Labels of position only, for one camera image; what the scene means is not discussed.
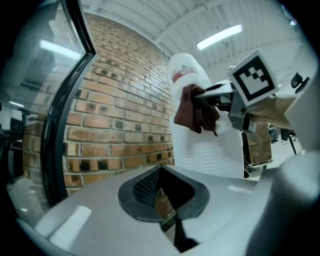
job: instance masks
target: ceiling light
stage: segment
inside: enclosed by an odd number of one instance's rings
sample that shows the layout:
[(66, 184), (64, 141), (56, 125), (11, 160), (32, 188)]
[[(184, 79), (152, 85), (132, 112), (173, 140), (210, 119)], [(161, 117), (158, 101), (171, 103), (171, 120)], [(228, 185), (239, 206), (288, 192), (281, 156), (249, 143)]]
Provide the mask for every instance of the ceiling light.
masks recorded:
[(198, 46), (199, 50), (203, 50), (204, 48), (207, 48), (208, 46), (210, 46), (220, 40), (223, 40), (227, 37), (230, 37), (234, 34), (240, 33), (241, 31), (242, 31), (242, 26), (240, 24), (235, 25), (235, 26), (229, 27), (225, 30), (222, 30), (219, 33), (216, 33), (216, 34), (208, 37), (207, 39), (197, 43), (196, 46)]
[(81, 58), (80, 53), (45, 40), (40, 40), (40, 48), (66, 56), (76, 61), (80, 60)]
[(20, 108), (24, 108), (25, 107), (24, 105), (22, 105), (20, 103), (13, 102), (13, 101), (9, 101), (9, 103), (12, 104), (12, 105), (15, 105), (17, 107), (20, 107)]

